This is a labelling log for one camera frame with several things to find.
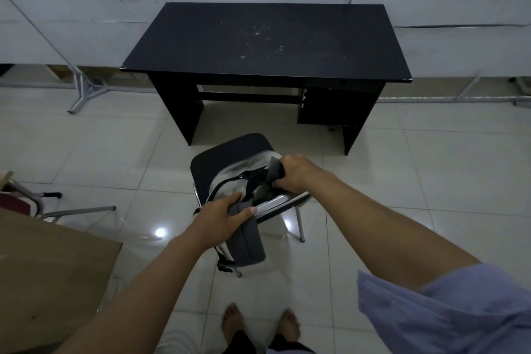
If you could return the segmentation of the person's left hand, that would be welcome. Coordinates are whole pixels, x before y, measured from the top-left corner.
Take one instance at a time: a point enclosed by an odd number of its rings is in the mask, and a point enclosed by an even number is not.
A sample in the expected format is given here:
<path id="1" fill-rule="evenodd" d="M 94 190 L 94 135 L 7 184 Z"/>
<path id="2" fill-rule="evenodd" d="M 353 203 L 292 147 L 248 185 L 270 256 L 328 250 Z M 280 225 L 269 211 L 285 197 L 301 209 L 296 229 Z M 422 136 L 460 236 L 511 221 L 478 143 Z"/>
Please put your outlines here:
<path id="1" fill-rule="evenodd" d="M 224 243 L 239 226 L 230 226 L 229 209 L 240 202 L 241 192 L 206 203 L 185 231 L 203 250 Z"/>

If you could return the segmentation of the person's right hand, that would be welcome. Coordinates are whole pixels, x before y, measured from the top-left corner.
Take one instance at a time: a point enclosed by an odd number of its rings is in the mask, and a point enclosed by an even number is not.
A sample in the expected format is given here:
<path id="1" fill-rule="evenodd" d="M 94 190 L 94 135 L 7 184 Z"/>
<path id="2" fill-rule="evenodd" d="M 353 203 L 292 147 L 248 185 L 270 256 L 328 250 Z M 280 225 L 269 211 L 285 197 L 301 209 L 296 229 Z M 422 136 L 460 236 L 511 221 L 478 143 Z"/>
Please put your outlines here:
<path id="1" fill-rule="evenodd" d="M 274 181 L 273 185 L 294 194 L 319 192 L 336 179 L 335 175 L 318 167 L 302 154 L 282 156 L 280 163 L 284 177 Z"/>

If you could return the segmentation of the grey backpack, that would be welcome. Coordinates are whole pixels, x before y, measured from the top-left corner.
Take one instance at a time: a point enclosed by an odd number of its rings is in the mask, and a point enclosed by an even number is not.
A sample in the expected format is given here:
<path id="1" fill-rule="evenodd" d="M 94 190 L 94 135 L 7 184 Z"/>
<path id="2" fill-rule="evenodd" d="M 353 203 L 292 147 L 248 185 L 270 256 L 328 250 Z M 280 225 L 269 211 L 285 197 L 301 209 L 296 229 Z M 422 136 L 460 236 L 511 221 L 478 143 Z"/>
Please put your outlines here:
<path id="1" fill-rule="evenodd" d="M 270 150 L 260 152 L 222 169 L 212 181 L 207 202 L 240 192 L 238 201 L 229 206 L 229 216 L 233 217 L 249 207 L 255 207 L 257 214 L 257 217 L 251 217 L 240 225 L 227 239 L 225 251 L 221 251 L 221 247 L 216 248 L 219 271 L 233 272 L 237 268 L 256 265 L 265 260 L 258 224 L 291 199 L 289 193 L 273 185 L 277 179 L 284 177 L 280 158 L 280 154 Z"/>

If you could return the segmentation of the person's left forearm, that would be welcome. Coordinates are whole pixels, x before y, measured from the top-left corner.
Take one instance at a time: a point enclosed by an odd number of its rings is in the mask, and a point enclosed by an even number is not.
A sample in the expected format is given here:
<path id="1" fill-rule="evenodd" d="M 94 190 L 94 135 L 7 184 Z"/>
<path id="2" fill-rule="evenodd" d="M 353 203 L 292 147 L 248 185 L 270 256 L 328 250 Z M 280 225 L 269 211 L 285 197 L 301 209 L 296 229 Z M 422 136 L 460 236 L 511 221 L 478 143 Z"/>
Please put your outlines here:
<path id="1" fill-rule="evenodd" d="M 191 225 L 53 354 L 153 354 L 191 271 L 218 243 Z"/>

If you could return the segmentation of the person's right forearm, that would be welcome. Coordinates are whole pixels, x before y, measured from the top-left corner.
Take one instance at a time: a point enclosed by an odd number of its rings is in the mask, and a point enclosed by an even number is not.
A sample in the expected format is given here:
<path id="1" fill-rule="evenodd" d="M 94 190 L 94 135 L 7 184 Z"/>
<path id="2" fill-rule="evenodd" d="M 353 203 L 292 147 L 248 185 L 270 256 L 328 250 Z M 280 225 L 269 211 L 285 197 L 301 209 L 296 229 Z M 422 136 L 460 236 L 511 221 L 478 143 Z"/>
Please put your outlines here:
<path id="1" fill-rule="evenodd" d="M 421 291 L 455 270 L 481 262 L 422 224 L 319 170 L 305 181 L 351 248 L 376 277 Z"/>

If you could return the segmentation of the person's left foot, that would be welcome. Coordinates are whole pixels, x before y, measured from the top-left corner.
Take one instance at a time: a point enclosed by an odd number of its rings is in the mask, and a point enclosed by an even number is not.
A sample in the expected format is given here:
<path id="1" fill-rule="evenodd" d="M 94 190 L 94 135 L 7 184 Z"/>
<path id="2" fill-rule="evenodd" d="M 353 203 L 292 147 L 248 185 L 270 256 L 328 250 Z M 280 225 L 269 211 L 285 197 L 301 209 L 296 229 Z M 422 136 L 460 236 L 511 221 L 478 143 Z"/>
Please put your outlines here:
<path id="1" fill-rule="evenodd" d="M 244 317 L 235 303 L 230 303 L 223 313 L 221 331 L 225 342 L 229 345 L 233 337 L 242 331 L 246 333 Z"/>

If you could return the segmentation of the person's foot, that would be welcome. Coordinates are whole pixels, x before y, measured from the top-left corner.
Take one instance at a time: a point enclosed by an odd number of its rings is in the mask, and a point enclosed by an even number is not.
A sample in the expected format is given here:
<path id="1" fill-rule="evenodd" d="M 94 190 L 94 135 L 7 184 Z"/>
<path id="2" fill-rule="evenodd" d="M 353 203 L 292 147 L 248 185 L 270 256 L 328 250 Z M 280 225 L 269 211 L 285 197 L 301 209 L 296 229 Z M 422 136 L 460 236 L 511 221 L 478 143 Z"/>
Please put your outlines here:
<path id="1" fill-rule="evenodd" d="M 276 335 L 281 335 L 287 342 L 298 342 L 301 337 L 301 329 L 298 319 L 291 308 L 287 308 L 282 313 L 278 324 Z"/>
<path id="2" fill-rule="evenodd" d="M 229 345 L 233 337 L 242 331 L 246 333 L 244 317 L 235 303 L 230 303 L 223 313 L 221 331 L 225 342 Z"/>

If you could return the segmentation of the person's right foot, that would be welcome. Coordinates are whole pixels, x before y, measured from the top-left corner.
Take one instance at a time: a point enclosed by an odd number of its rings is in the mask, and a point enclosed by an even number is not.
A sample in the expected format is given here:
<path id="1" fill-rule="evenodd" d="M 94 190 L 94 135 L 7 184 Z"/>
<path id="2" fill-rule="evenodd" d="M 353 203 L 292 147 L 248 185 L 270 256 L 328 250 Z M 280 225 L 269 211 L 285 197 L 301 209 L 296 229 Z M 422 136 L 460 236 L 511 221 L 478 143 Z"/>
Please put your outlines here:
<path id="1" fill-rule="evenodd" d="M 298 342 L 301 337 L 301 329 L 298 319 L 291 308 L 287 308 L 282 313 L 278 324 L 276 335 L 281 335 L 287 342 Z"/>

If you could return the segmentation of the black wooden desk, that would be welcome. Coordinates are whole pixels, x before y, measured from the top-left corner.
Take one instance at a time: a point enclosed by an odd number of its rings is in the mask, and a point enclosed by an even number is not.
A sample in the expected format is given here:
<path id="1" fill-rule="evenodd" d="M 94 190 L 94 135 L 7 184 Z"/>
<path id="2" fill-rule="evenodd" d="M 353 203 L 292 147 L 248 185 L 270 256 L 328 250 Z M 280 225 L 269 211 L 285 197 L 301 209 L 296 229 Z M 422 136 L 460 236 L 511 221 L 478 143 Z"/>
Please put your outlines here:
<path id="1" fill-rule="evenodd" d="M 382 4 L 167 2 L 120 66 L 148 75 L 191 145 L 204 101 L 297 106 L 348 155 L 389 82 L 413 81 Z"/>

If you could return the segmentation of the person's black trousers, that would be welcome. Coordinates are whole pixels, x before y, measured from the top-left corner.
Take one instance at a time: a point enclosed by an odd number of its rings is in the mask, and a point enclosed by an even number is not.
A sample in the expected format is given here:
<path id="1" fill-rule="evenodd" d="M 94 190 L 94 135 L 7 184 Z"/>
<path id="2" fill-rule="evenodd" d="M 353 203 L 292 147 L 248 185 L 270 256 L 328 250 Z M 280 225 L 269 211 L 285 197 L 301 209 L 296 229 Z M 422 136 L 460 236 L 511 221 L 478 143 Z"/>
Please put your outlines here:
<path id="1" fill-rule="evenodd" d="M 257 354 L 257 348 L 245 330 L 238 330 L 221 354 Z M 265 354 L 316 354 L 300 342 L 288 341 L 282 334 L 276 334 Z"/>

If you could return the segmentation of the grey metal partition stand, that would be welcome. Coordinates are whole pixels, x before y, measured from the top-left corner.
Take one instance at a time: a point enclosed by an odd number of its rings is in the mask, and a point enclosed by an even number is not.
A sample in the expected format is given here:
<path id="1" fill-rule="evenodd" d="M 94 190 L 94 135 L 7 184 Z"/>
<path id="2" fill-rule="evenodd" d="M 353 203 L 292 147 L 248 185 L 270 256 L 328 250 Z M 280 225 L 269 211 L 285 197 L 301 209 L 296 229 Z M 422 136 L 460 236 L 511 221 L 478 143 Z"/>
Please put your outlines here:
<path id="1" fill-rule="evenodd" d="M 73 77 L 72 81 L 52 83 L 3 79 L 17 64 L 47 67 L 50 60 L 52 64 L 65 66 Z M 75 89 L 77 99 L 68 109 L 69 114 L 79 113 L 89 100 L 109 91 L 156 94 L 154 87 L 109 86 L 103 78 L 93 82 L 50 42 L 13 0 L 0 0 L 0 87 Z"/>

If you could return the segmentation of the brown wooden table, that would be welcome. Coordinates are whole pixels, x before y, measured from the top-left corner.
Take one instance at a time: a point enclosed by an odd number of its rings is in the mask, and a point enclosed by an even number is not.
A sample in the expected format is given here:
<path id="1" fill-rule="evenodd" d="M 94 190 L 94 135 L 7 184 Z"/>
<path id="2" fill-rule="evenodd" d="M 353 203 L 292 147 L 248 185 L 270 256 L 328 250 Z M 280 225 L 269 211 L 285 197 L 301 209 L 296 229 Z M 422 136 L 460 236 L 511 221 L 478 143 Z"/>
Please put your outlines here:
<path id="1" fill-rule="evenodd" d="M 0 354 L 62 343 L 91 320 L 121 247 L 0 208 Z"/>

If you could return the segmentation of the red seat metal chair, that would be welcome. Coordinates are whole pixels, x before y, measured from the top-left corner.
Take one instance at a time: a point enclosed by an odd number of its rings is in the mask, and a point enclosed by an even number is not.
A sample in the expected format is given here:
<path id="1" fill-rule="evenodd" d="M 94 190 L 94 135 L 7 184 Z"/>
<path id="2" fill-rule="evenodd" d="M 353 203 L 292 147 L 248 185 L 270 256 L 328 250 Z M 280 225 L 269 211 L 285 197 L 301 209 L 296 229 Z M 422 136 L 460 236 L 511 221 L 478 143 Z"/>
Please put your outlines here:
<path id="1" fill-rule="evenodd" d="M 18 183 L 13 171 L 0 170 L 0 208 L 22 215 L 37 218 L 49 223 L 57 223 L 63 217 L 100 212 L 116 211 L 116 206 L 70 209 L 45 213 L 45 198 L 63 198 L 61 192 L 36 193 Z"/>

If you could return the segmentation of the person's lilac sleeve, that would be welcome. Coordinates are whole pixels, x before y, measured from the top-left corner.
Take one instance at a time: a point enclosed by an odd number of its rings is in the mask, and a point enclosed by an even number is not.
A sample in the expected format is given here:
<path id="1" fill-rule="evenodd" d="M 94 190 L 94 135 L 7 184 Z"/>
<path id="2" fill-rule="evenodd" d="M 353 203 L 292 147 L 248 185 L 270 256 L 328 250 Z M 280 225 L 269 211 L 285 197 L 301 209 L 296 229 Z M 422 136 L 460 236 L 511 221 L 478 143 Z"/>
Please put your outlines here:
<path id="1" fill-rule="evenodd" d="M 392 354 L 531 354 L 531 291 L 477 264 L 409 290 L 359 272 L 358 309 Z"/>

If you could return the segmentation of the grey metal floor rail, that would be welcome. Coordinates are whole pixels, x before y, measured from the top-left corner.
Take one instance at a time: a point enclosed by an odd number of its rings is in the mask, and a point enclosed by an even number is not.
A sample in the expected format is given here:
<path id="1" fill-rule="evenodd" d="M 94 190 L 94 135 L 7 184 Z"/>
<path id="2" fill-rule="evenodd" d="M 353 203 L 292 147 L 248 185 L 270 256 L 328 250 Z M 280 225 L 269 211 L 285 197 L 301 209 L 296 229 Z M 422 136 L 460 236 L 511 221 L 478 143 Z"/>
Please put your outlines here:
<path id="1" fill-rule="evenodd" d="M 511 103 L 531 106 L 529 77 L 416 78 L 411 83 L 389 82 L 378 103 Z"/>

